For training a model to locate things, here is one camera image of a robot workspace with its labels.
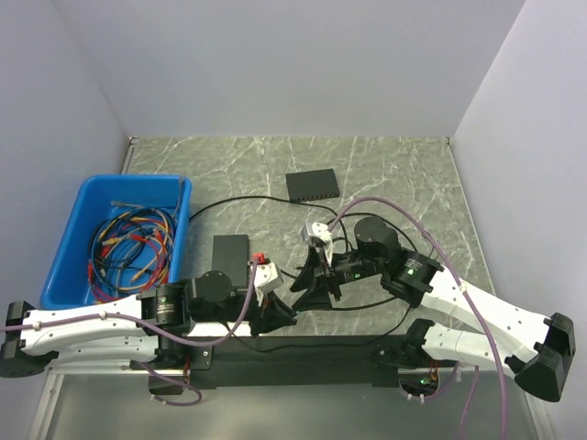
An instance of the gray wall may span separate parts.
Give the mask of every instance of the gray wall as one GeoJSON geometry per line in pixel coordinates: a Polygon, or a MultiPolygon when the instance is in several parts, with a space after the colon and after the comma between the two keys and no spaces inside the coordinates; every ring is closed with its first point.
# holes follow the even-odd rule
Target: gray wall
{"type": "Polygon", "coordinates": [[[498,294],[575,322],[569,381],[549,407],[585,438],[587,3],[528,0],[454,138],[498,294]]]}
{"type": "Polygon", "coordinates": [[[453,135],[523,0],[53,0],[129,135],[453,135]]]}
{"type": "MultiPolygon", "coordinates": [[[[2,2],[0,60],[3,313],[38,305],[80,183],[119,171],[127,141],[50,2],[2,2]]],[[[44,379],[0,379],[0,437],[25,438],[44,379]]]]}

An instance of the red object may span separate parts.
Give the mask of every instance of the red object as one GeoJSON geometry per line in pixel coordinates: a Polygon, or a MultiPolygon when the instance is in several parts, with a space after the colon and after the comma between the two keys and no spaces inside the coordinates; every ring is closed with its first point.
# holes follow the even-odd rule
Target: red object
{"type": "Polygon", "coordinates": [[[253,259],[256,259],[259,264],[265,264],[265,254],[259,252],[258,254],[253,254],[253,259]]]}

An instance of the black rectangular device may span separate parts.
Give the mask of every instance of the black rectangular device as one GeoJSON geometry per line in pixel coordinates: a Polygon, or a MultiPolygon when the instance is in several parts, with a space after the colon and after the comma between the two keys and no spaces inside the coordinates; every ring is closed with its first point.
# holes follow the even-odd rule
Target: black rectangular device
{"type": "Polygon", "coordinates": [[[249,236],[214,236],[212,270],[220,270],[233,287],[247,289],[249,284],[249,236]]]}
{"type": "Polygon", "coordinates": [[[292,202],[332,199],[340,196],[333,169],[285,174],[287,192],[292,202]]]}

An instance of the robotic arm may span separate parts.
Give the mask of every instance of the robotic arm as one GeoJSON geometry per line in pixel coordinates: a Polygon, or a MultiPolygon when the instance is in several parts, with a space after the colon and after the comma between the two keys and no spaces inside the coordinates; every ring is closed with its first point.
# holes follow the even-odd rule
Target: robotic arm
{"type": "MultiPolygon", "coordinates": [[[[354,234],[357,249],[337,254],[326,225],[305,225],[302,236],[309,246],[308,257],[291,287],[293,292],[305,292],[293,308],[274,292],[283,283],[277,266],[256,255],[259,264],[251,284],[256,295],[245,314],[251,334],[295,325],[295,316],[302,311],[330,310],[331,298],[337,301],[342,295],[340,285],[375,275],[381,275],[386,291],[412,307],[439,310],[482,330],[460,288],[439,263],[402,248],[396,232],[376,217],[360,220],[354,234]]],[[[572,321],[560,313],[548,318],[525,311],[469,284],[467,289],[492,331],[505,374],[530,394],[557,402],[575,354],[572,321]]],[[[6,325],[23,327],[6,334],[0,376],[30,376],[48,365],[91,359],[131,359],[149,362],[156,369],[173,368],[185,356],[185,346],[157,335],[153,327],[190,336],[193,323],[235,322],[246,296],[233,288],[225,274],[212,270],[200,278],[76,309],[41,311],[26,302],[13,302],[6,325]],[[94,319],[79,319],[88,314],[94,319]],[[55,321],[61,324],[48,325],[55,321]]],[[[479,333],[416,319],[404,336],[393,337],[401,337],[401,343],[387,344],[383,339],[373,350],[386,365],[416,368],[435,359],[495,368],[488,341],[479,333]]]]}

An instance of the bundle of cables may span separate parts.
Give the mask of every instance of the bundle of cables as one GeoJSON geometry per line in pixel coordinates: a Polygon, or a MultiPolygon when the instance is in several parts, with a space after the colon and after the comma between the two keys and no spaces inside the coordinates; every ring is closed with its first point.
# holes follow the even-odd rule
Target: bundle of cables
{"type": "Polygon", "coordinates": [[[94,298],[108,303],[167,282],[177,208],[113,203],[126,209],[99,225],[90,240],[87,275],[94,298]]]}

